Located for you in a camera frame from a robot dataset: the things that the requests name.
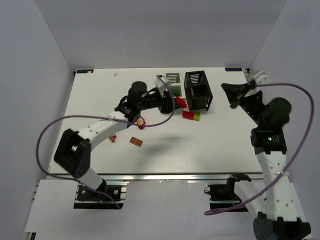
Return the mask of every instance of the orange lego brick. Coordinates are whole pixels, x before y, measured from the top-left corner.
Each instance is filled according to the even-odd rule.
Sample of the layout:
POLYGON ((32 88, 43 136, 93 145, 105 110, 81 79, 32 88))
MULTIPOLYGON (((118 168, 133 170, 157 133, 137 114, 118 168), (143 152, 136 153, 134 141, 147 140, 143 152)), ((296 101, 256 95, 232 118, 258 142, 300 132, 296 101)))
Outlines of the orange lego brick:
POLYGON ((110 136, 109 138, 113 143, 116 141, 114 136, 110 136))
POLYGON ((141 147, 143 141, 139 140, 138 138, 135 138, 134 136, 130 139, 130 143, 138 146, 138 147, 141 147))

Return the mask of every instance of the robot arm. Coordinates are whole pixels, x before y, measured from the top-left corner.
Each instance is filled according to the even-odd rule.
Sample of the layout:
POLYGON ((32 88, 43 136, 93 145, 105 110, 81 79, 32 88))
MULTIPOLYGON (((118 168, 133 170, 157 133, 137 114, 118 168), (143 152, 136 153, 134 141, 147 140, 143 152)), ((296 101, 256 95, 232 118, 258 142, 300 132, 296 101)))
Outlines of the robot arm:
MULTIPOLYGON (((128 122, 135 123, 140 118, 142 110, 159 108, 162 114, 172 112, 172 98, 166 90, 170 82, 158 76, 155 85, 155 88, 147 91, 147 85, 144 82, 134 82, 128 95, 124 96, 114 111, 108 115, 111 120, 100 120, 77 131, 72 129, 64 131, 53 159, 86 186, 105 192, 106 181, 90 167, 91 151, 110 136, 130 127, 128 122)), ((175 100, 175 109, 181 107, 180 103, 178 99, 175 100)))
MULTIPOLYGON (((263 104, 262 92, 255 89, 256 80, 253 78, 241 85, 221 85, 230 107, 235 109, 240 106, 257 124, 251 131, 251 144, 261 166, 265 186, 282 174, 275 185, 266 191, 266 200, 260 196, 245 206, 255 217, 253 229, 257 240, 301 240, 310 234, 310 224, 302 222, 293 201, 288 175, 282 172, 287 159, 283 126, 289 122, 291 104, 281 97, 263 104)), ((258 193, 251 180, 232 181, 233 192, 242 201, 258 193)))

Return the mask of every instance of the cable tie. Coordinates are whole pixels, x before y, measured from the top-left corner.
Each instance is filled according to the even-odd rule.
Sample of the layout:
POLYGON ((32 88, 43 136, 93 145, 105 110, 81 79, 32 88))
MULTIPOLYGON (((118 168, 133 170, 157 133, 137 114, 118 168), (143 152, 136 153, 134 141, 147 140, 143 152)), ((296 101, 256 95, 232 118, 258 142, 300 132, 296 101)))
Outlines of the cable tie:
POLYGON ((278 172, 278 175, 282 175, 283 177, 284 176, 289 176, 289 172, 281 170, 281 171, 278 172))

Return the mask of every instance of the white enclosure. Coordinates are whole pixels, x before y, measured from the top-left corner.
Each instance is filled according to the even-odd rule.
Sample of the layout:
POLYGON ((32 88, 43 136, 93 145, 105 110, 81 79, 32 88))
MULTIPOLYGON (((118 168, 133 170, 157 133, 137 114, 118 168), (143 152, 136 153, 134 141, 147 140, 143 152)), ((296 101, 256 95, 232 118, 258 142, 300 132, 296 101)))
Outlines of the white enclosure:
MULTIPOLYGON (((36 184, 41 129, 64 114, 73 74, 81 68, 227 67, 265 70, 271 82, 295 83, 320 104, 318 0, 4 0, 0 8, 1 239, 20 239, 36 184)), ((305 130, 309 102, 297 90, 265 89, 287 98, 291 156, 305 130)), ((290 169, 312 235, 320 238, 320 119, 290 169)), ((59 125, 41 147, 48 166, 59 125)))

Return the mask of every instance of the black clamp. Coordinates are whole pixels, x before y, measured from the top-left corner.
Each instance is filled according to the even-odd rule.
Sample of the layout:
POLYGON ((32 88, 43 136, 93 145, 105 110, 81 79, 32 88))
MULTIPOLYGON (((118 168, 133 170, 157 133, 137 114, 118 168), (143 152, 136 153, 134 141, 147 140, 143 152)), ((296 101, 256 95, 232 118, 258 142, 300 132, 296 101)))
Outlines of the black clamp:
POLYGON ((83 139, 78 133, 71 128, 65 130, 53 157, 54 161, 76 179, 85 175, 90 168, 91 153, 89 139, 83 139))
POLYGON ((230 108, 235 109, 241 103, 245 95, 257 86, 255 80, 251 80, 245 84, 228 84, 223 83, 221 87, 225 91, 226 97, 230 103, 230 108))
POLYGON ((226 184, 212 184, 204 189, 204 193, 210 195, 211 201, 240 200, 235 194, 235 182, 249 181, 251 178, 244 173, 231 174, 226 184))

